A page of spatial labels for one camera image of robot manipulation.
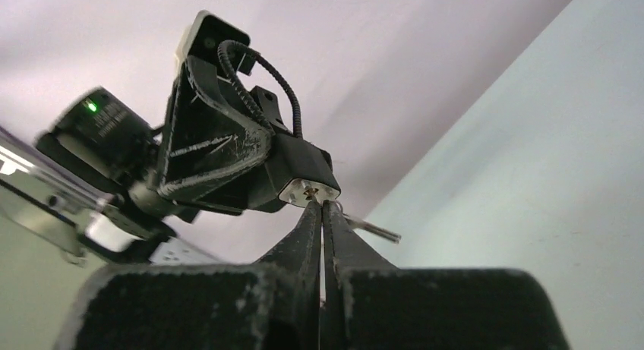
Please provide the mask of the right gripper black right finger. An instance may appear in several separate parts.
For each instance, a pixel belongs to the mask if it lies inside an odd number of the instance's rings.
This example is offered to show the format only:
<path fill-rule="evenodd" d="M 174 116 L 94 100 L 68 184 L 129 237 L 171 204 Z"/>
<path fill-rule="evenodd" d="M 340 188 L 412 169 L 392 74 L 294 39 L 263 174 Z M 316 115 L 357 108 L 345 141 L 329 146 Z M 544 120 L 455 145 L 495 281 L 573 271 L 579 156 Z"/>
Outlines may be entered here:
<path fill-rule="evenodd" d="M 510 268 L 394 266 L 324 203 L 325 349 L 566 349 L 551 301 Z"/>

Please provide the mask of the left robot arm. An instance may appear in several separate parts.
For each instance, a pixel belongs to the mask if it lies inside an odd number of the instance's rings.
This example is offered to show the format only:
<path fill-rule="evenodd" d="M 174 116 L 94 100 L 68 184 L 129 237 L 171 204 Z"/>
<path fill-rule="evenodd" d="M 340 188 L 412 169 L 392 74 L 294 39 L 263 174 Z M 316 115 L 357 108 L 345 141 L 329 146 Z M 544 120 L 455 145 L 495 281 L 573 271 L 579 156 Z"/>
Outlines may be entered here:
<path fill-rule="evenodd" d="M 79 264 L 87 252 L 145 261 L 175 237 L 170 216 L 193 222 L 202 212 L 280 210 L 290 178 L 270 169 L 301 141 L 301 110 L 281 73 L 264 67 L 289 98 L 291 128 L 273 93 L 246 89 L 229 63 L 191 56 L 157 128 L 94 87 L 33 145 L 2 129 L 2 217 Z"/>

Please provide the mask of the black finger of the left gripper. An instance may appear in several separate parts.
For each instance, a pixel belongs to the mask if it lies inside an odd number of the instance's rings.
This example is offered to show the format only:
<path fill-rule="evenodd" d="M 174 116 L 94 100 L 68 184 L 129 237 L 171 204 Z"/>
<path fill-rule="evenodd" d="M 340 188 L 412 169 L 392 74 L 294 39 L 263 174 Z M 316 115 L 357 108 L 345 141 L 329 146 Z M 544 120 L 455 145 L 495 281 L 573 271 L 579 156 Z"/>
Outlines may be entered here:
<path fill-rule="evenodd" d="M 259 107 L 262 116 L 268 120 L 274 132 L 277 134 L 292 134 L 291 128 L 287 127 L 283 121 L 279 110 L 278 97 L 275 93 L 261 86 L 255 86 L 251 90 L 247 90 L 247 93 Z M 245 116 L 245 122 L 242 123 L 242 126 L 248 134 L 266 130 L 251 114 L 239 93 L 236 93 L 236 109 Z"/>

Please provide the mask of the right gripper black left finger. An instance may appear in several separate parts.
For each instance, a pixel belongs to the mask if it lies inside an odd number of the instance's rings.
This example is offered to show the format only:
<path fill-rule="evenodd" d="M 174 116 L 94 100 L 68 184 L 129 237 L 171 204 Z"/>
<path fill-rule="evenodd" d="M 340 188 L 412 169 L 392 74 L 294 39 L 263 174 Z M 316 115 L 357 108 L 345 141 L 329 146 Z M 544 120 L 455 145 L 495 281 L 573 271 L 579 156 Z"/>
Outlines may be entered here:
<path fill-rule="evenodd" d="M 322 208 L 250 264 L 111 265 L 80 288 L 56 349 L 316 349 Z"/>

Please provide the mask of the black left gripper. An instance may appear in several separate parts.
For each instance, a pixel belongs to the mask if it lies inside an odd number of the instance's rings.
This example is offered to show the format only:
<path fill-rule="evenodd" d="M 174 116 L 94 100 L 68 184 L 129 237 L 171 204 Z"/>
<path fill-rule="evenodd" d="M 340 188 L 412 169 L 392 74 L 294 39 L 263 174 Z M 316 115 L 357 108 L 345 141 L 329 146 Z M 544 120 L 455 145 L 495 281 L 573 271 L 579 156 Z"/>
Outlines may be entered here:
<path fill-rule="evenodd" d="M 174 234 L 166 217 L 192 223 L 199 213 L 161 197 L 197 202 L 263 163 L 272 140 L 216 66 L 194 56 L 184 60 L 175 80 L 160 148 L 156 135 L 105 87 L 95 87 L 60 114 L 35 147 L 109 194 L 102 213 L 118 228 L 153 238 Z M 160 196 L 148 186 L 155 168 Z"/>

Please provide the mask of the silver key with ring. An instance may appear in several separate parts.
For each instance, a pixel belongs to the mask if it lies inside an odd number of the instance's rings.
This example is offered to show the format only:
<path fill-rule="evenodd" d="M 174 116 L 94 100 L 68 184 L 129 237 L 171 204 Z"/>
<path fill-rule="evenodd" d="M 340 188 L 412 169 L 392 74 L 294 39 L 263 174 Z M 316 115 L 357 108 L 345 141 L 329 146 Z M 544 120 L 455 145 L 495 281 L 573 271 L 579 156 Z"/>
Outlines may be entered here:
<path fill-rule="evenodd" d="M 305 185 L 303 194 L 305 195 L 306 200 L 315 199 L 321 202 L 322 198 L 326 198 L 326 196 L 320 193 L 320 190 L 318 188 L 313 188 L 310 185 Z M 376 226 L 372 223 L 364 221 L 363 219 L 359 219 L 355 216 L 349 215 L 348 213 L 344 213 L 343 205 L 337 200 L 335 200 L 335 204 L 339 208 L 339 211 L 343 215 L 343 218 L 349 225 L 350 229 L 352 230 L 360 229 L 365 232 L 371 233 L 372 235 L 376 235 L 387 241 L 393 242 L 394 244 L 400 243 L 402 239 L 402 236 L 400 234 L 392 232 L 388 229 L 384 229 L 379 226 Z"/>

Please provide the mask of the black cable padlock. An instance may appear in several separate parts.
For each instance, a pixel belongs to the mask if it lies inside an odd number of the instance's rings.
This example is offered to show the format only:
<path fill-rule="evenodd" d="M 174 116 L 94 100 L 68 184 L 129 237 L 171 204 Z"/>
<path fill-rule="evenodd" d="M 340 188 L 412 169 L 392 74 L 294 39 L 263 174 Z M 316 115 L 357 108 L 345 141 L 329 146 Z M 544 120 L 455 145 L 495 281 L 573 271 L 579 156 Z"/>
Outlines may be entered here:
<path fill-rule="evenodd" d="M 247 91 L 232 66 L 230 52 L 243 53 L 258 62 L 272 75 L 287 95 L 292 107 L 292 132 L 280 128 L 265 116 L 263 109 Z M 217 58 L 232 88 L 250 112 L 252 119 L 270 133 L 270 150 L 257 167 L 245 175 L 247 208 L 275 213 L 286 204 L 306 207 L 310 202 L 333 201 L 341 193 L 333 175 L 329 153 L 306 141 L 303 136 L 301 106 L 286 79 L 259 52 L 235 40 L 226 40 L 217 48 Z"/>

